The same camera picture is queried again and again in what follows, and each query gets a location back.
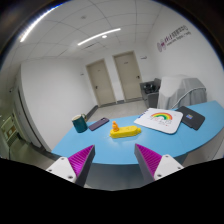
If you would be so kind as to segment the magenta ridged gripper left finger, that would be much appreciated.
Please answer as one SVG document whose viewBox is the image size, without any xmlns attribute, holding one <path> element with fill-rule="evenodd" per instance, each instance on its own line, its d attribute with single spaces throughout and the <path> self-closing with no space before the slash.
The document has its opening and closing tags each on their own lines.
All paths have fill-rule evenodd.
<svg viewBox="0 0 224 224">
<path fill-rule="evenodd" d="M 47 171 L 83 187 L 94 156 L 95 146 L 91 145 L 70 157 L 60 157 L 47 168 Z"/>
</svg>

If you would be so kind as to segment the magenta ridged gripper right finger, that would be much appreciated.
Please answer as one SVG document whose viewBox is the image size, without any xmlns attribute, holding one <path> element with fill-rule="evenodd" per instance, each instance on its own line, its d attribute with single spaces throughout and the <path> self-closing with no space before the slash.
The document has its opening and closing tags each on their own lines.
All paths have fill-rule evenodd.
<svg viewBox="0 0 224 224">
<path fill-rule="evenodd" d="M 146 184 L 183 169 L 183 166 L 172 156 L 160 155 L 139 144 L 135 145 L 134 154 Z"/>
</svg>

